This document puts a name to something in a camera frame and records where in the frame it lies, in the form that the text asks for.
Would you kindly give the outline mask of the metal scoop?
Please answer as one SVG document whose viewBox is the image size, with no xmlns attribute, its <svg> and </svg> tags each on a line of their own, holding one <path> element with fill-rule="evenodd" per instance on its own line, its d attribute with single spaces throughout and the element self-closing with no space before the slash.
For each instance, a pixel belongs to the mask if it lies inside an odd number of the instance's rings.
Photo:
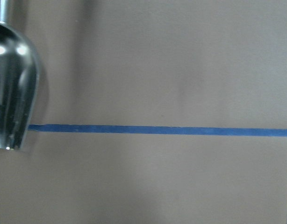
<svg viewBox="0 0 287 224">
<path fill-rule="evenodd" d="M 10 6 L 0 0 L 0 149 L 18 151 L 33 112 L 41 63 L 33 43 L 9 24 Z"/>
</svg>

